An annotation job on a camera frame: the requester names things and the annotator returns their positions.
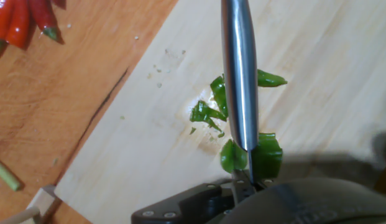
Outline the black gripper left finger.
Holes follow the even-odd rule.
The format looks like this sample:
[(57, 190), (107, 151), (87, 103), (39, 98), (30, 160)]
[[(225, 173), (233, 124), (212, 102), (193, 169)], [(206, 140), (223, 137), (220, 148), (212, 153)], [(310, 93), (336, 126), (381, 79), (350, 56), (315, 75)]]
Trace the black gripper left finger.
[(218, 224), (250, 196), (247, 182), (201, 184), (131, 215), (132, 224)]

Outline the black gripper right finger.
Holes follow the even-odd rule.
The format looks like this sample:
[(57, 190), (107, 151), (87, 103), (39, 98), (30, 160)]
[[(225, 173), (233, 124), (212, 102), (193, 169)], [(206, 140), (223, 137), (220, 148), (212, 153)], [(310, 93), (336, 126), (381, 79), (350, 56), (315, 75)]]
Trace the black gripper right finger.
[(271, 187), (273, 184), (274, 180), (272, 179), (257, 179), (252, 185), (255, 188), (255, 191), (259, 192), (267, 187)]

